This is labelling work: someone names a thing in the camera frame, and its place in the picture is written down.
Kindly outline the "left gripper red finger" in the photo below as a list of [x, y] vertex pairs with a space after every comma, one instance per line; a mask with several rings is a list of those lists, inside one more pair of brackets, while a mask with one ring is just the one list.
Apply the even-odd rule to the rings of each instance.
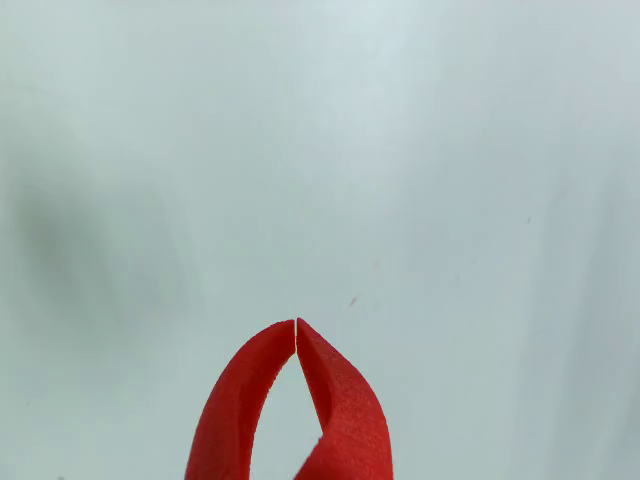
[[185, 478], [248, 479], [255, 432], [268, 393], [295, 353], [295, 322], [251, 337], [214, 385], [195, 430]]
[[392, 480], [389, 429], [367, 380], [301, 318], [296, 346], [322, 430], [296, 477]]

